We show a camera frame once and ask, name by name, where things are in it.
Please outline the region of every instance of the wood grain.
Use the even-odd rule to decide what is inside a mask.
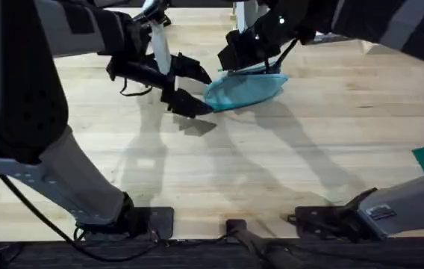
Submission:
[[[171,50],[219,77],[216,54],[231,29],[229,14],[171,9]],[[290,80],[280,96],[187,120],[165,112],[159,92],[119,95],[122,81],[109,80],[108,60],[56,60],[69,124],[94,164],[136,205],[175,209],[175,238],[214,238],[228,218],[247,219],[259,235],[293,237],[281,217],[298,205],[343,204],[367,188],[423,174],[411,153],[424,146],[422,61],[364,56],[358,41],[297,46],[283,66]],[[203,88],[186,84],[195,93]],[[131,82],[128,90],[141,89]],[[17,185],[72,232],[74,220],[63,209]],[[0,241],[56,239],[0,182]]]

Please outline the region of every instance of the blue fabric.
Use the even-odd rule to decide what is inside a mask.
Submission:
[[[215,112],[257,104],[276,96],[288,76],[282,74],[244,75],[250,69],[226,75],[208,85],[204,102]]]

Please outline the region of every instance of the black mounting clamp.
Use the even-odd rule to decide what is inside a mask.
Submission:
[[[378,241],[378,236],[357,213],[360,202],[377,190],[364,191],[344,206],[299,206],[295,208],[295,214],[287,216],[287,222],[296,226],[300,238],[345,238],[353,243]]]

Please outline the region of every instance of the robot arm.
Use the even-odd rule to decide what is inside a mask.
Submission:
[[[152,31],[148,22],[161,23],[162,1],[148,2],[135,18],[90,2],[0,0],[0,173],[66,209],[84,230],[135,237],[155,222],[161,236],[169,238],[172,208],[135,208],[75,142],[53,56],[112,55],[111,76],[135,79],[139,73],[143,77],[135,80],[166,92],[163,101],[173,111],[191,113],[196,111],[182,106],[189,108],[198,101],[180,93],[176,102],[173,85],[176,75],[196,72],[199,62],[170,55],[170,72],[164,74],[154,58],[145,55]],[[175,68],[174,63],[184,59],[192,61],[185,65],[190,68]],[[204,77],[200,69],[197,74]]]
[[[231,31],[219,53],[223,69],[237,70],[280,53],[292,39],[302,44],[317,31],[380,43],[424,60],[424,1],[268,0],[269,7],[243,32]]]
[[[271,0],[252,26],[227,35],[219,53],[224,69],[258,64],[289,40],[307,44],[314,33],[332,32],[381,43],[424,60],[424,0]],[[424,176],[392,188],[372,189],[345,206],[298,207],[288,221],[299,235],[382,240],[424,229]]]

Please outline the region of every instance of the wooden table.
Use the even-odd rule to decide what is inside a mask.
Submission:
[[[199,59],[217,78],[230,10],[169,15],[171,50]],[[97,55],[57,60],[69,124],[136,205],[175,209],[175,238],[214,238],[229,218],[247,219],[259,235],[293,237],[281,216],[298,205],[343,204],[423,174],[411,150],[424,146],[424,63],[407,56],[364,56],[358,41],[297,46],[283,66],[290,80],[280,96],[197,120],[165,112],[158,90],[119,95],[122,80],[108,79],[107,62]],[[130,90],[140,87],[131,82]],[[17,185],[72,232],[69,214]],[[0,182],[0,241],[56,239]]]

